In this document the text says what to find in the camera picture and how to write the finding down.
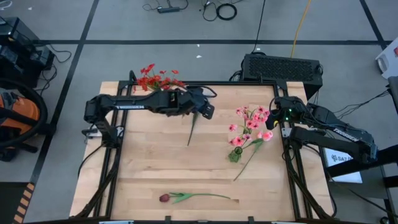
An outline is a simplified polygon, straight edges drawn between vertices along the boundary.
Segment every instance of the concrete floor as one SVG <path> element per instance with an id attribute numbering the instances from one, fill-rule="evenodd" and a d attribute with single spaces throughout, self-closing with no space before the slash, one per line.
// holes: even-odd
<path id="1" fill-rule="evenodd" d="M 159 2 L 166 6 L 166 1 Z M 66 40 L 54 47 L 73 53 L 68 62 L 55 63 L 58 77 L 44 93 L 52 115 L 64 83 L 70 82 L 58 119 L 58 130 L 45 158 L 26 222 L 68 217 L 75 192 L 76 173 L 85 149 L 84 138 L 80 133 L 87 127 L 83 121 L 84 105 L 86 100 L 98 93 L 102 81 L 125 80 L 130 70 L 138 72 L 150 63 L 156 63 L 158 68 L 165 70 L 178 68 L 182 80 L 227 80 L 239 69 L 244 54 L 252 50 L 252 44 L 84 44 L 85 40 L 256 38 L 262 1 L 245 0 L 237 3 L 236 18 L 232 21 L 218 19 L 214 22 L 202 18 L 200 1 L 189 2 L 186 10 L 171 14 L 158 14 L 141 8 L 146 3 L 154 6 L 153 0 L 21 0 L 14 1 L 11 7 L 0 11 L 0 16 L 3 17 L 20 17 L 42 40 Z M 306 0 L 267 0 L 259 39 L 292 40 L 306 3 Z M 366 3 L 382 38 L 395 39 L 398 36 L 398 25 L 394 23 L 398 20 L 398 0 L 366 0 Z M 185 1 L 172 0 L 172 4 L 184 6 Z M 90 11 L 94 17 L 92 22 L 87 22 Z M 214 13 L 209 9 L 206 16 L 212 17 Z M 298 39 L 373 40 L 377 43 L 359 0 L 313 1 Z M 319 104 L 332 111 L 366 101 L 384 91 L 387 85 L 374 61 L 382 50 L 380 45 L 344 43 L 298 45 L 295 51 L 297 58 L 319 60 L 323 64 L 324 86 L 320 90 Z M 257 47 L 267 55 L 282 57 L 290 56 L 292 48 L 290 44 L 271 43 Z M 390 96 L 372 101 L 345 117 L 344 121 L 368 130 L 381 149 L 398 142 L 395 134 L 398 116 Z M 33 140 L 38 146 L 42 141 L 43 138 Z M 14 161 L 0 163 L 0 181 L 30 181 L 38 156 L 39 153 L 21 152 Z M 397 166 L 386 166 L 386 173 L 397 174 Z M 391 192 L 394 201 L 398 202 L 398 193 L 394 189 Z M 336 190 L 332 191 L 332 195 L 337 202 L 337 217 L 342 220 L 377 223 L 385 216 L 384 212 L 347 192 Z M 372 200 L 383 205 L 382 200 Z"/>

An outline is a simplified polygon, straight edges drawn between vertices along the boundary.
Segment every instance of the black hose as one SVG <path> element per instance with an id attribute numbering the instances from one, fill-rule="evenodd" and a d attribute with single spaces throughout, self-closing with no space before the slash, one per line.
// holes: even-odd
<path id="1" fill-rule="evenodd" d="M 9 83 L 11 85 L 14 85 L 27 99 L 32 100 L 37 105 L 37 107 L 39 108 L 39 111 L 40 111 L 40 116 L 39 116 L 39 119 L 37 120 L 37 123 L 35 126 L 33 126 L 27 132 L 25 132 L 24 134 L 21 134 L 20 136 L 14 138 L 14 139 L 0 142 L 0 149 L 4 149 L 9 146 L 16 146 L 19 143 L 22 143 L 22 142 L 28 140 L 29 138 L 31 138 L 32 136 L 34 136 L 35 134 L 37 134 L 39 129 L 47 121 L 48 111 L 47 111 L 47 107 L 44 103 L 43 98 L 32 88 L 29 88 L 27 85 L 13 81 L 13 80 L 9 80 L 7 78 L 0 78 L 0 85 L 1 85 L 1 83 Z"/>

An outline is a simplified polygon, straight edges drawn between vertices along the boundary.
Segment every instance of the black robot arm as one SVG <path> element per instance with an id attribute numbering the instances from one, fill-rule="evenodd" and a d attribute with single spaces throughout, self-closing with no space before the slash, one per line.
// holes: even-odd
<path id="1" fill-rule="evenodd" d="M 348 153 L 353 159 L 364 164 L 377 159 L 377 146 L 373 137 L 365 130 L 340 121 L 330 110 L 322 106 L 311 103 L 305 105 L 300 98 L 295 96 L 277 97 L 274 100 L 277 109 L 271 111 L 266 122 L 267 129 L 273 129 L 277 123 L 290 121 L 321 130 L 330 130 L 349 140 L 348 142 L 332 139 L 323 136 L 326 132 L 293 127 L 289 135 L 292 147 L 301 148 L 303 144 L 327 147 Z"/>
<path id="2" fill-rule="evenodd" d="M 111 96 L 98 95 L 87 101 L 84 120 L 95 124 L 102 134 L 102 142 L 106 147 L 118 146 L 118 131 L 110 126 L 105 116 L 111 110 L 149 110 L 166 116 L 178 116 L 199 112 L 203 117 L 211 119 L 214 106 L 209 104 L 203 94 L 203 87 L 188 86 L 185 90 L 157 90 L 145 96 Z"/>

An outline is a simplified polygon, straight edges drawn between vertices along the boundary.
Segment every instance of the wooden table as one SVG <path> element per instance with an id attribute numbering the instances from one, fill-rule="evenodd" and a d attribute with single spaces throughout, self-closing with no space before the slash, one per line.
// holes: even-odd
<path id="1" fill-rule="evenodd" d="M 115 95 L 118 82 L 103 82 L 100 93 Z M 282 160 L 282 138 L 279 128 L 265 142 L 238 180 L 233 181 L 249 159 L 253 148 L 245 149 L 239 163 L 231 163 L 228 154 L 233 147 L 228 140 L 230 124 L 241 124 L 235 109 L 248 105 L 268 108 L 274 97 L 271 86 L 211 86 L 217 92 L 210 99 L 215 106 L 213 119 L 199 116 L 190 145 L 187 141 L 192 116 L 170 117 L 149 111 L 129 111 L 119 166 L 118 181 L 111 218 L 114 220 L 218 220 L 293 221 L 288 175 Z M 302 83 L 288 83 L 290 96 L 306 102 Z M 137 90 L 134 94 L 145 95 Z M 88 141 L 85 156 L 100 145 L 100 139 Z M 78 213 L 98 188 L 105 150 L 88 159 L 78 179 L 70 215 Z M 311 150 L 301 150 L 309 191 L 324 210 L 333 209 L 321 159 Z M 212 193 L 229 196 L 193 197 L 177 204 L 159 202 L 169 192 Z M 301 216 L 305 216 L 302 194 L 297 188 Z M 108 193 L 104 193 L 101 213 Z"/>

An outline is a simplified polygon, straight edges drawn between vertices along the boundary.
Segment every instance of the orange vacuum cleaner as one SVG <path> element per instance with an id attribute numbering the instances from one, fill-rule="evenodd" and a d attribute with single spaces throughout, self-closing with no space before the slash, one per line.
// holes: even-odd
<path id="1" fill-rule="evenodd" d="M 47 107 L 36 91 L 23 83 L 0 78 L 0 161 L 11 161 L 19 150 L 37 152 L 37 147 L 25 141 L 37 134 L 54 134 L 55 127 L 46 121 Z"/>

